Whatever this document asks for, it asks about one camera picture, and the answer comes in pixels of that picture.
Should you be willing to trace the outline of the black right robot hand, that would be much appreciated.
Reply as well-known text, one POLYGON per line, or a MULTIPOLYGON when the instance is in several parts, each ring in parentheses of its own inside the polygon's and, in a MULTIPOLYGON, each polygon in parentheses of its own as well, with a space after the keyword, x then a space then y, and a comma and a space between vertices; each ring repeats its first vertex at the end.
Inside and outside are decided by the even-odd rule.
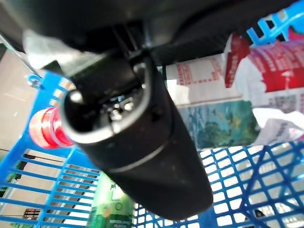
POLYGON ((4 0, 23 33, 52 44, 43 65, 72 80, 60 113, 68 137, 149 211, 180 220, 207 210, 211 186, 156 65, 219 51, 290 0, 4 0))

